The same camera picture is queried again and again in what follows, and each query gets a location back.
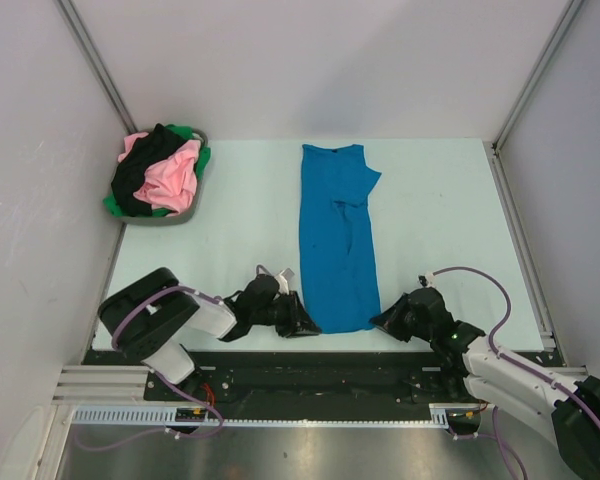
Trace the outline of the grey laundry basket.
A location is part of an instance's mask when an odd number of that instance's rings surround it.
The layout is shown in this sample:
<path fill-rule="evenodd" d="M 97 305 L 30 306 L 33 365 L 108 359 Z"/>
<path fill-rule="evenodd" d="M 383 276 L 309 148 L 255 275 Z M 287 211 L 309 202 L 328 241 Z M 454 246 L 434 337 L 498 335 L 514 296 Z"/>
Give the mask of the grey laundry basket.
<path fill-rule="evenodd" d="M 189 221 L 202 191 L 205 169 L 211 160 L 207 135 L 189 126 L 166 128 L 185 139 L 185 144 L 166 160 L 148 168 L 144 185 L 134 194 L 152 207 L 151 216 L 125 216 L 113 195 L 103 200 L 109 212 L 129 225 L 165 227 Z"/>

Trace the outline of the blue t shirt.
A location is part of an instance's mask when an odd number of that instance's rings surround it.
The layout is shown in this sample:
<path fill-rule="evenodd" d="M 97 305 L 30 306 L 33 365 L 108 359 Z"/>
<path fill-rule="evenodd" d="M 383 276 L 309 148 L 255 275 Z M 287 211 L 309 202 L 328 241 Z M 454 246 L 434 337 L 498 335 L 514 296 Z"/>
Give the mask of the blue t shirt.
<path fill-rule="evenodd" d="M 369 214 L 380 178 L 361 145 L 302 146 L 301 285 L 304 306 L 325 334 L 369 330 L 381 313 Z"/>

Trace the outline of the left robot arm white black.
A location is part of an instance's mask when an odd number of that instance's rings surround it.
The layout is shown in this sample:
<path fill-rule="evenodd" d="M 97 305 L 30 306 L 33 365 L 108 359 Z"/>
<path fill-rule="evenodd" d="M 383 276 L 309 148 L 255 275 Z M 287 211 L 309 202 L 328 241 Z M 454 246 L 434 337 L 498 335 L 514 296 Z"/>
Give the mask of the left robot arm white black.
<path fill-rule="evenodd" d="M 156 371 L 171 393 L 187 400 L 199 392 L 201 376 L 176 340 L 183 329 L 222 342 L 236 341 L 254 326 L 272 327 L 281 338 L 322 333 L 290 288 L 293 277 L 290 269 L 273 275 L 258 265 L 244 289 L 212 297 L 182 285 L 170 269 L 161 267 L 104 300 L 98 316 L 115 351 Z"/>

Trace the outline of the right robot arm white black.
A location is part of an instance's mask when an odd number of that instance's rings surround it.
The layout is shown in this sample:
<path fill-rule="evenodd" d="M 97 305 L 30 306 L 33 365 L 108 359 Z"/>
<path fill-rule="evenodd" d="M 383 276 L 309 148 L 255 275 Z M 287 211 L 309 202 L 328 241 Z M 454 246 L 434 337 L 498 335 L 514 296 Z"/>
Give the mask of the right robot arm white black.
<path fill-rule="evenodd" d="M 557 448 L 581 479 L 600 479 L 600 379 L 546 369 L 497 345 L 478 327 L 453 318 L 434 288 L 403 294 L 371 324 L 391 337 L 429 344 L 441 362 L 441 388 L 502 409 Z"/>

